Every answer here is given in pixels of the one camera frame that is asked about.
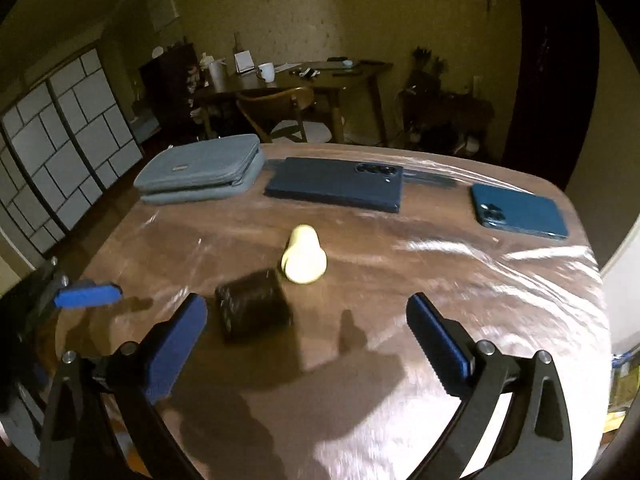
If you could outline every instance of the wooden table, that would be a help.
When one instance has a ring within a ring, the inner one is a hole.
[[[212,296],[219,284],[276,266],[291,230],[308,223],[328,267],[315,283],[283,282],[293,325],[229,346],[210,311],[171,397],[158,405],[206,478],[406,478],[458,405],[406,326],[406,300],[420,290],[476,340],[521,356],[551,352],[569,411],[574,478],[581,478],[602,434],[610,341],[597,264],[568,198],[540,178],[471,160],[337,144],[263,149],[269,159],[372,160],[453,181],[406,182],[399,214],[265,197],[271,170],[227,200],[139,202],[86,270],[97,282],[118,283],[125,299],[62,311],[58,357],[64,349],[110,354],[140,341],[188,292]],[[469,198],[473,182],[552,198],[569,237],[483,228]],[[500,418],[494,422],[490,436]],[[476,466],[492,442],[482,441]]]
[[[209,115],[206,107],[209,104],[219,103],[225,100],[234,99],[236,92],[247,92],[251,94],[263,93],[266,89],[273,91],[281,91],[300,86],[311,86],[317,94],[325,95],[329,101],[332,117],[332,134],[334,141],[339,144],[344,143],[344,133],[342,130],[342,111],[340,110],[340,93],[342,91],[366,84],[371,97],[373,113],[376,119],[376,125],[380,134],[380,141],[383,146],[387,145],[388,138],[386,136],[385,120],[382,114],[382,101],[380,100],[380,90],[378,89],[378,74],[385,70],[391,69],[392,63],[382,65],[366,65],[360,64],[354,67],[359,75],[336,76],[336,73],[343,73],[342,70],[321,70],[320,75],[307,80],[297,75],[290,74],[290,70],[284,70],[276,74],[273,83],[265,83],[255,75],[255,72],[238,75],[233,74],[224,80],[220,86],[216,88],[209,85],[205,88],[196,90],[194,94],[194,105],[202,107],[204,114],[203,120],[207,135],[210,134]]]

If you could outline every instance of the blue gripper pad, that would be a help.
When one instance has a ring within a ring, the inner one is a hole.
[[[146,367],[145,396],[149,403],[155,404],[171,393],[206,324],[207,303],[203,297],[190,294],[169,321],[156,324],[149,332],[147,337],[158,337]]]
[[[119,286],[107,285],[70,286],[59,291],[53,300],[58,308],[84,308],[117,303],[122,299]]]
[[[444,319],[422,292],[407,301],[406,322],[445,391],[461,399],[468,396],[474,359],[467,345],[473,340],[462,325]]]

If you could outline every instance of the dark blue smartphone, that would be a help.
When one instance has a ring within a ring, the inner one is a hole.
[[[264,194],[397,213],[402,172],[401,166],[378,162],[290,156],[277,167]]]
[[[473,184],[471,197],[476,218],[484,227],[557,239],[569,234],[549,198],[485,184]]]

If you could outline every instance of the wooden chair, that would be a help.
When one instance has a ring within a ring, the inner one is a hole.
[[[331,131],[325,124],[302,120],[302,111],[314,103],[314,90],[308,86],[260,97],[238,93],[236,97],[238,109],[262,142],[321,144],[331,140]]]

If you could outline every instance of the metal screw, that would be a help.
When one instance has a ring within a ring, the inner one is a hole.
[[[132,355],[138,349],[138,343],[135,341],[127,341],[120,346],[120,352],[123,355]]]
[[[487,341],[486,339],[482,339],[478,341],[478,350],[481,351],[484,355],[493,355],[495,353],[495,345],[491,341]]]
[[[553,360],[551,354],[546,350],[540,350],[538,352],[538,359],[540,359],[545,365],[548,365]]]
[[[65,365],[68,365],[76,360],[76,355],[78,354],[76,354],[73,350],[69,350],[62,354],[62,362]]]

